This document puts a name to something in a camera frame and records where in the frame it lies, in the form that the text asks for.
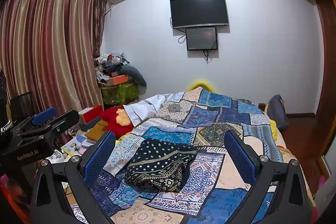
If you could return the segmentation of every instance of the quilt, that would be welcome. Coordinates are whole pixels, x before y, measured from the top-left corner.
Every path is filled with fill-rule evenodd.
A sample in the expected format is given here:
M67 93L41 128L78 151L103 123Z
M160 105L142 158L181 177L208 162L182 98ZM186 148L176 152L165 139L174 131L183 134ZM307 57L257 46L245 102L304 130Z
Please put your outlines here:
M90 190L115 224L225 223L248 193L227 153L223 137L233 130L257 154L283 162L268 117L250 101L197 88L179 92L162 103L114 148ZM125 171L142 141L153 138L198 147L190 175L178 193L136 188ZM268 193L253 223L261 220L272 200Z

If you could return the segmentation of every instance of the red plush toy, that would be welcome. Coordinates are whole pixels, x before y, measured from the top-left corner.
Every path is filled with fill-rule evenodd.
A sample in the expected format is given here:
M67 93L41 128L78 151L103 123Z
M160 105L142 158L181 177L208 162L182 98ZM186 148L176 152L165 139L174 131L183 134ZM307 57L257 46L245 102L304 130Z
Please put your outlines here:
M111 107L100 116L108 123L106 130L112 131L116 138L124 136L134 128L123 106Z

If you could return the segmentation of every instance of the bracelet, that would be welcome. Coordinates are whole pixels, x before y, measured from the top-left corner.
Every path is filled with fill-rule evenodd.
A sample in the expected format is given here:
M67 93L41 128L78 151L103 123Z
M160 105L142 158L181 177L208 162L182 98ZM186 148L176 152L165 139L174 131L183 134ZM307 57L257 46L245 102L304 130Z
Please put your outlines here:
M12 121L8 120L4 127L0 128L0 134L5 133L11 127Z

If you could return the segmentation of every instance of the blue gripper pad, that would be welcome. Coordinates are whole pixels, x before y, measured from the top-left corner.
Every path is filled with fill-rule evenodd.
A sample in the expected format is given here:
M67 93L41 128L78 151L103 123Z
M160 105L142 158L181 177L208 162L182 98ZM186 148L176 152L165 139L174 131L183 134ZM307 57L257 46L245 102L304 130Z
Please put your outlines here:
M84 167L83 175L83 181L88 187L97 180L98 175L109 159L115 144L116 137L113 132L110 132L88 160Z
M41 124L43 124L47 120L52 119L56 115L57 115L56 108L50 107L50 108L46 109L45 111L42 111L41 113L36 114L34 119L31 121L31 123L34 126L40 126Z
M253 185L257 180L255 166L230 131L224 135L224 146L243 181Z

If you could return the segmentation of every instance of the silver bolt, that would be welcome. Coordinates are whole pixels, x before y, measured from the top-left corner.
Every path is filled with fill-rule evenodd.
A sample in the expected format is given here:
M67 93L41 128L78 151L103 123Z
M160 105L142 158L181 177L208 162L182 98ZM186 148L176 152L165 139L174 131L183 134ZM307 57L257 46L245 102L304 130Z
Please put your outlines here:
M267 162L267 161L268 161L268 157L265 156L265 155L261 155L261 156L260 156L260 159L261 159L261 161L263 161L263 162Z
M291 160L292 165L297 166L299 162L295 159Z
M48 164L48 160L43 160L42 162L41 162L41 165L42 166L46 166Z
M75 155L71 158L72 162L78 162L79 161L79 156Z

